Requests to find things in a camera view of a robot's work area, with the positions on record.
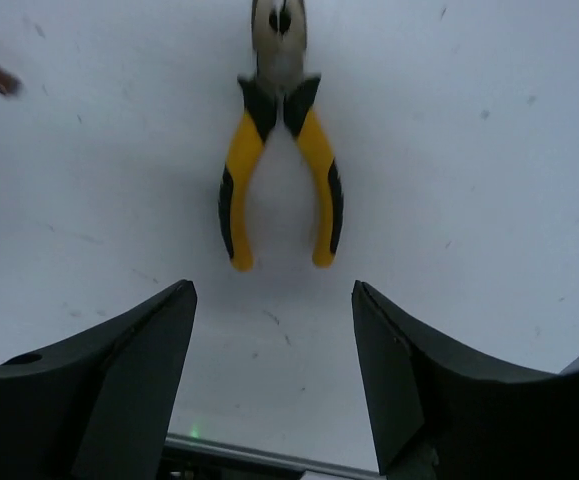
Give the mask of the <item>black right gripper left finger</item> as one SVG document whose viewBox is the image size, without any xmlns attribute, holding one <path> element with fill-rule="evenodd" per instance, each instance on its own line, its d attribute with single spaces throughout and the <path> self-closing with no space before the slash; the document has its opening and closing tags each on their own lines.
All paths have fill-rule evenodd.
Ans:
<svg viewBox="0 0 579 480">
<path fill-rule="evenodd" d="M 0 479 L 153 479 L 197 295 L 133 309 L 0 364 Z"/>
</svg>

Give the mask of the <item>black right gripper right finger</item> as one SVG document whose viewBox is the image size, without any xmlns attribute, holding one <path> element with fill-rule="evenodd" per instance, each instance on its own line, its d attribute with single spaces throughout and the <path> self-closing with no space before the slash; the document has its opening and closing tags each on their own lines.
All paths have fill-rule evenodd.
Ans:
<svg viewBox="0 0 579 480">
<path fill-rule="evenodd" d="M 355 341 L 388 479 L 579 479 L 579 369 L 551 374 L 471 348 L 368 283 Z"/>
</svg>

